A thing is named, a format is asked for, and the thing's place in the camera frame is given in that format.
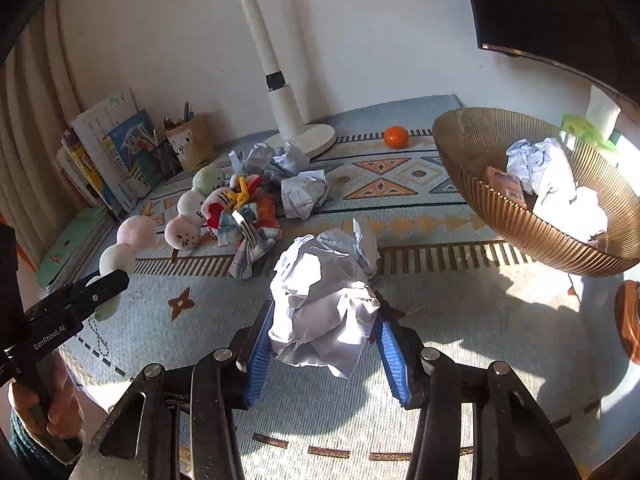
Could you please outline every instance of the finger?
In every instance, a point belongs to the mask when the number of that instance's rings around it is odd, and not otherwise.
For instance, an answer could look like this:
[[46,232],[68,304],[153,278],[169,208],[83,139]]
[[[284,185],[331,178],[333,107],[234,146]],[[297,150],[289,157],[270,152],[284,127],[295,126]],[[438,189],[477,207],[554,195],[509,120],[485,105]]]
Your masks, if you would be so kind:
[[20,383],[9,384],[9,403],[19,414],[38,403],[38,394]]
[[71,379],[67,379],[66,383],[62,387],[61,391],[58,391],[53,396],[51,405],[49,407],[49,420],[53,424],[58,424],[66,412],[69,410],[69,405],[76,393],[76,386]]
[[69,373],[66,371],[65,362],[58,352],[52,352],[51,358],[53,359],[53,388],[58,392],[64,388]]
[[58,438],[73,438],[78,436],[80,430],[82,430],[83,422],[84,413],[82,412],[78,398],[74,397],[71,401],[68,412],[65,413],[58,424],[53,424],[52,422],[47,424],[47,431]]

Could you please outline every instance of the ribbed bowl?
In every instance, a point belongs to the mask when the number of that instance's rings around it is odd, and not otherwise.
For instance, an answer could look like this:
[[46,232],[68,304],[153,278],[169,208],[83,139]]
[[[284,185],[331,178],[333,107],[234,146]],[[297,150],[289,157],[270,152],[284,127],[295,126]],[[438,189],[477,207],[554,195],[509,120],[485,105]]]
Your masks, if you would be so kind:
[[591,146],[566,150],[579,186],[598,192],[609,219],[598,247],[579,242],[486,185],[488,166],[505,170],[504,152],[520,139],[559,139],[560,128],[498,108],[460,108],[440,116],[433,137],[453,183],[484,222],[533,259],[572,274],[610,276],[640,262],[640,199]]

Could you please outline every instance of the plaid cloth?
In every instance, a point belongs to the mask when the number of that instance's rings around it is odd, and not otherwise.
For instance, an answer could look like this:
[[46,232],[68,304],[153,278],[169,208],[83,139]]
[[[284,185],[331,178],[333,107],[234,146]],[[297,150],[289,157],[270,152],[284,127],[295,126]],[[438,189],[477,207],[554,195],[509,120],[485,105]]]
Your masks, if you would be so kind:
[[[244,205],[240,208],[240,214],[244,217],[248,224],[253,224],[258,219],[258,205],[255,202]],[[228,211],[223,211],[220,215],[220,225],[218,227],[218,245],[225,247],[237,244],[242,239],[242,231],[238,226],[238,222]]]
[[229,267],[229,275],[236,280],[248,280],[254,275],[253,265],[282,238],[282,229],[262,227],[256,230],[258,244],[252,249],[247,240],[243,240],[234,260]]

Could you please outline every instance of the lamp base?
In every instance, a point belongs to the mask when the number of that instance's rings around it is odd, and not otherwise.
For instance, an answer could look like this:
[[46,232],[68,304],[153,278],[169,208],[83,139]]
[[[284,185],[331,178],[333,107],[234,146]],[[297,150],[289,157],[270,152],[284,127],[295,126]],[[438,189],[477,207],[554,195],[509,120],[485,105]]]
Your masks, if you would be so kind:
[[[280,134],[274,135],[267,139],[267,144],[279,148],[284,146],[286,140],[282,139]],[[307,124],[305,131],[289,140],[297,149],[299,149],[305,155],[313,158],[320,153],[324,153],[335,142],[335,130],[328,124]]]

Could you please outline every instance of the curtain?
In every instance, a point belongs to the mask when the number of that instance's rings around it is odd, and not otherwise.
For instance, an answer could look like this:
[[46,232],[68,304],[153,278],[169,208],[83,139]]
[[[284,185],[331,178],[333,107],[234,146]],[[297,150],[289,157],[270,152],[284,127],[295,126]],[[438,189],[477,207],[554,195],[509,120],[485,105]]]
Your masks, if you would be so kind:
[[0,68],[0,212],[36,265],[81,205],[54,162],[79,113],[47,0]]

